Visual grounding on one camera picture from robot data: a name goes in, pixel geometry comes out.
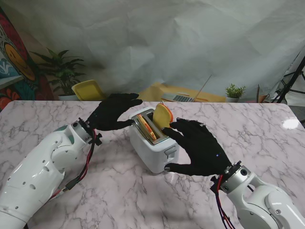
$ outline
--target black stand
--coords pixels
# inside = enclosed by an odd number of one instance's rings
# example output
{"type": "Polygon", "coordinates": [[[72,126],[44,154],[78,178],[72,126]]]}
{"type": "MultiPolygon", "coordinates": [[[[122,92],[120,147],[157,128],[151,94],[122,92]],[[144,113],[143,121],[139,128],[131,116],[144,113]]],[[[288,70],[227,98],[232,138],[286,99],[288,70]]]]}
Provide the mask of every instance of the black stand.
{"type": "Polygon", "coordinates": [[[285,84],[285,82],[283,80],[281,80],[281,82],[284,84],[284,88],[282,89],[282,91],[277,95],[277,97],[272,101],[272,103],[275,102],[275,100],[278,98],[278,96],[280,96],[280,98],[278,99],[277,103],[280,104],[282,102],[282,100],[285,98],[285,95],[290,91],[290,92],[297,92],[297,93],[302,93],[305,94],[305,92],[301,92],[301,91],[296,91],[296,90],[292,90],[291,87],[294,85],[296,79],[298,78],[299,75],[302,75],[304,80],[305,80],[305,76],[303,73],[303,68],[305,67],[305,56],[303,58],[303,60],[301,61],[301,63],[299,64],[298,68],[296,69],[296,71],[294,73],[290,73],[285,76],[288,75],[292,75],[290,81],[285,84]]]}

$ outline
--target toaster slot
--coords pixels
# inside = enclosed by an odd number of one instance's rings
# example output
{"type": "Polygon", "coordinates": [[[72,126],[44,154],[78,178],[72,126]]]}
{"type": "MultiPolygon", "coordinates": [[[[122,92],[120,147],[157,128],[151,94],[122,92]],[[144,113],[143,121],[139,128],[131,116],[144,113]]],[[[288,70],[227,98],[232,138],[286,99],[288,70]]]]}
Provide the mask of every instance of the toaster slot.
{"type": "Polygon", "coordinates": [[[152,137],[150,136],[150,134],[148,133],[148,131],[146,131],[146,129],[144,129],[144,127],[140,124],[140,121],[139,121],[137,115],[132,117],[132,120],[135,121],[136,128],[145,137],[145,139],[147,139],[151,145],[156,145],[158,143],[161,143],[162,141],[165,141],[169,137],[164,135],[161,132],[161,130],[153,123],[153,111],[154,111],[153,109],[149,109],[140,114],[145,119],[145,121],[150,126],[150,128],[152,129],[153,133],[155,134],[155,136],[157,138],[156,140],[153,140],[152,137]]]}

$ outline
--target painting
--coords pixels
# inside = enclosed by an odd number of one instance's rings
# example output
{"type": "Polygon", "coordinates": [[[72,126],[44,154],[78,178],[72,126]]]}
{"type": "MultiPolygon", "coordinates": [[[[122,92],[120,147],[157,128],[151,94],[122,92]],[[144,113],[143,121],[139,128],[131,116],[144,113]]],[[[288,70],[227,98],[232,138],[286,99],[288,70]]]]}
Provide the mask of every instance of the painting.
{"type": "Polygon", "coordinates": [[[13,100],[54,100],[45,76],[30,57],[14,26],[0,8],[0,79],[22,75],[23,80],[0,90],[0,112],[13,100]]]}

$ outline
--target wire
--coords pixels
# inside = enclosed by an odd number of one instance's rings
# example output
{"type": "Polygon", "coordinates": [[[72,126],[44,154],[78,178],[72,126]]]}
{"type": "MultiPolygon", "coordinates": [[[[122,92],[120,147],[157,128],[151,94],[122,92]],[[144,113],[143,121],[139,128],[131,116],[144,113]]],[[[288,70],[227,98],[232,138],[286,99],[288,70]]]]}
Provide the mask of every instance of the wire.
{"type": "Polygon", "coordinates": [[[95,143],[94,143],[94,142],[95,142],[95,138],[96,138],[96,133],[95,133],[95,131],[93,131],[93,140],[92,140],[91,149],[90,149],[90,151],[89,151],[89,153],[88,153],[88,155],[87,155],[87,161],[86,161],[86,165],[85,165],[85,171],[83,172],[83,175],[82,175],[81,178],[79,179],[79,182],[80,182],[81,180],[83,180],[84,177],[85,177],[86,174],[87,174],[88,167],[89,167],[89,162],[90,162],[91,157],[92,157],[92,155],[93,155],[93,150],[94,150],[94,145],[95,145],[95,143]]]}
{"type": "Polygon", "coordinates": [[[61,192],[61,189],[58,189],[58,190],[50,197],[50,199],[53,199],[54,197],[56,197],[60,192],[61,192]]]}
{"type": "Polygon", "coordinates": [[[218,185],[217,185],[217,190],[216,190],[216,203],[217,203],[217,206],[218,206],[218,210],[220,212],[220,216],[222,218],[222,221],[223,221],[223,224],[224,224],[224,227],[227,229],[227,226],[225,224],[224,221],[227,222],[228,226],[230,227],[230,229],[235,229],[234,225],[232,224],[232,222],[230,221],[230,218],[226,215],[226,213],[224,212],[222,206],[221,206],[221,202],[220,202],[220,199],[219,199],[219,188],[220,188],[220,185],[221,185],[221,181],[223,179],[223,175],[220,175],[219,178],[218,178],[218,185]]]}
{"type": "Polygon", "coordinates": [[[89,153],[87,155],[86,164],[85,164],[84,168],[82,169],[81,173],[76,178],[74,178],[73,180],[69,181],[63,189],[57,190],[50,197],[49,200],[51,200],[51,199],[53,199],[53,198],[63,194],[64,192],[66,192],[68,190],[71,190],[76,184],[78,184],[81,180],[84,179],[84,177],[86,176],[87,171],[88,171],[89,162],[90,162],[91,157],[93,155],[95,140],[96,140],[96,133],[95,133],[95,130],[93,130],[93,138],[92,138],[91,148],[90,148],[90,151],[89,151],[89,153]]]}

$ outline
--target gloved hand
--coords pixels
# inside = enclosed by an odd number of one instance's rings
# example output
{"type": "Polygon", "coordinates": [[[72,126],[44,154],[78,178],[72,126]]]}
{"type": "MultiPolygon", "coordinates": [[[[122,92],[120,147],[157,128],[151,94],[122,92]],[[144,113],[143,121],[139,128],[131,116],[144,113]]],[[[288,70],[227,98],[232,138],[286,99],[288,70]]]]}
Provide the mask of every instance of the gloved hand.
{"type": "Polygon", "coordinates": [[[170,123],[170,127],[177,129],[183,135],[171,128],[164,128],[163,133],[185,149],[191,163],[189,165],[169,163],[165,166],[165,171],[190,176],[209,176],[223,174],[226,168],[232,165],[216,138],[202,123],[177,118],[177,122],[170,123]]]}
{"type": "Polygon", "coordinates": [[[118,122],[118,118],[133,106],[140,105],[143,101],[138,94],[111,94],[102,101],[95,111],[89,116],[87,123],[91,128],[102,131],[118,130],[130,126],[131,119],[118,122]]]}

